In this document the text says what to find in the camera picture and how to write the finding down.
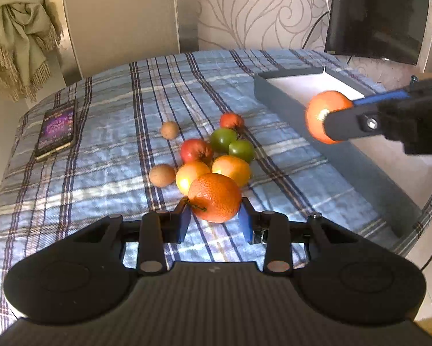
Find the orange tangerine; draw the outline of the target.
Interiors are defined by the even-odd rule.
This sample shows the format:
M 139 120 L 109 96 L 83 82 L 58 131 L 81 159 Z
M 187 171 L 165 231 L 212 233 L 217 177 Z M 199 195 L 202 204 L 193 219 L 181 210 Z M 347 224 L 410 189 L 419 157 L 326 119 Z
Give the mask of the orange tangerine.
M 310 99 L 305 111 L 305 121 L 310 135 L 321 143 L 339 143 L 325 133 L 325 117 L 331 112 L 349 109 L 352 106 L 353 103 L 337 91 L 324 91 L 315 95 Z

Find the brown kiwi fruit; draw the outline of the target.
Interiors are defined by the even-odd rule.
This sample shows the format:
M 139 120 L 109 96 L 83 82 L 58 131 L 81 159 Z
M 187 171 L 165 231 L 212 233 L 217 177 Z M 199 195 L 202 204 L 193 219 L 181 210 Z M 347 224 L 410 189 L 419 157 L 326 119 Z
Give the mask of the brown kiwi fruit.
M 174 140 L 180 134 L 180 127 L 174 121 L 167 121 L 163 123 L 160 128 L 160 133 L 163 138 L 167 140 Z
M 166 187 L 175 182 L 176 171 L 167 164 L 158 164 L 149 172 L 149 179 L 155 187 Z

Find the large orange with stem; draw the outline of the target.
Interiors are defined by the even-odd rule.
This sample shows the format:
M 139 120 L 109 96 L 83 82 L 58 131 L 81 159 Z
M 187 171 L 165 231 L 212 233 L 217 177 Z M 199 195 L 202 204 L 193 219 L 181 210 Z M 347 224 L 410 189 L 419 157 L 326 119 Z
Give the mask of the large orange with stem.
M 239 212 L 241 191 L 233 179 L 207 173 L 194 180 L 188 190 L 188 204 L 196 217 L 209 223 L 225 223 Z

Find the red apple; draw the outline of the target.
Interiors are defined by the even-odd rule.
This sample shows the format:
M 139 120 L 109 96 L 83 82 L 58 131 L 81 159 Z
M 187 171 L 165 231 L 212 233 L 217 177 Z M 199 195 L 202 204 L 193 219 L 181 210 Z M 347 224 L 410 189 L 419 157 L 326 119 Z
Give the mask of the red apple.
M 180 155 L 183 163 L 200 161 L 209 165 L 214 152 L 210 144 L 203 139 L 188 139 L 182 143 Z

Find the green lime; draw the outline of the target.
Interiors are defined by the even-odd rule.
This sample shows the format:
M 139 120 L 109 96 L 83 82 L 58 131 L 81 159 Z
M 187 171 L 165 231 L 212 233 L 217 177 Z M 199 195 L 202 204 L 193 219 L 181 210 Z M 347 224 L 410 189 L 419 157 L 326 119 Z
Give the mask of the green lime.
M 244 139 L 233 141 L 228 146 L 228 154 L 251 163 L 254 159 L 254 147 L 251 142 Z
M 229 145 L 237 138 L 238 134 L 235 130 L 220 127 L 211 134 L 210 144 L 215 152 L 227 154 Z

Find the grey white tray box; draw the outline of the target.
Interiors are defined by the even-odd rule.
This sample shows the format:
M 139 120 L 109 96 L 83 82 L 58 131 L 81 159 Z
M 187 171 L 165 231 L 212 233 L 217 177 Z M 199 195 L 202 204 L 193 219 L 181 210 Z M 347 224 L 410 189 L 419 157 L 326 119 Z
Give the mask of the grey white tray box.
M 407 155 L 401 142 L 383 134 L 325 144 L 307 130 L 307 105 L 321 92 L 337 91 L 353 102 L 388 91 L 373 91 L 326 66 L 269 71 L 254 80 L 256 99 L 323 154 L 397 236 L 421 231 L 432 208 L 432 155 Z

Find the blue plaid tablecloth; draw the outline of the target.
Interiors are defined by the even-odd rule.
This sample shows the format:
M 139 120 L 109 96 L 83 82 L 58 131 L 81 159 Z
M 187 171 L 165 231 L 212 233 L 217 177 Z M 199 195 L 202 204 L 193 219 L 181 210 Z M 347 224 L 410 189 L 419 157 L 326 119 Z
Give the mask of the blue plaid tablecloth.
M 316 66 L 342 69 L 371 90 L 383 91 L 323 52 L 219 50 L 119 66 L 57 91 L 26 112 L 0 184 L 0 334 L 15 320 L 2 290 L 14 264 L 108 214 L 133 220 L 173 208 L 180 192 L 173 185 L 152 186 L 149 171 L 156 164 L 180 166 L 181 144 L 209 138 L 225 112 L 245 120 L 245 139 L 255 149 L 251 181 L 243 192 L 255 208 L 298 221 L 317 211 L 408 254 L 432 220 L 432 208 L 419 233 L 397 236 L 323 155 L 255 98 L 258 73 Z M 75 142 L 36 161 L 44 115 L 74 99 Z M 167 121 L 180 127 L 174 140 L 160 133 Z

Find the black smartphone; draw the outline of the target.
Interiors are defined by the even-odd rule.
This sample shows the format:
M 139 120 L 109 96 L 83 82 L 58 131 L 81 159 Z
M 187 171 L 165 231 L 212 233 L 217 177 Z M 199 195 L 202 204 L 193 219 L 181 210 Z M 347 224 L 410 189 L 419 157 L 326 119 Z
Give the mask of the black smartphone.
M 74 99 L 46 112 L 35 146 L 36 161 L 69 148 L 75 142 L 76 110 L 77 101 Z

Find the green tied curtain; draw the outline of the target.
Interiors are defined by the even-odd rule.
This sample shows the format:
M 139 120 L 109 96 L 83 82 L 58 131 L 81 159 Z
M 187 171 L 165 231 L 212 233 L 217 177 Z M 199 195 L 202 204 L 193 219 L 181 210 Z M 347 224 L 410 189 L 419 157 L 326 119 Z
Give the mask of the green tied curtain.
M 0 0 L 0 81 L 14 101 L 36 101 L 59 42 L 45 0 Z

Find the black wall television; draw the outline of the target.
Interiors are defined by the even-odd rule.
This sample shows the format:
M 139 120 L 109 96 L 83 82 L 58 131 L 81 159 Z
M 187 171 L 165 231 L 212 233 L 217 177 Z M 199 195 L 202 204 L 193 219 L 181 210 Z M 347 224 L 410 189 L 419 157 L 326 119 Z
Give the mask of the black wall television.
M 325 51 L 415 65 L 429 0 L 331 0 Z

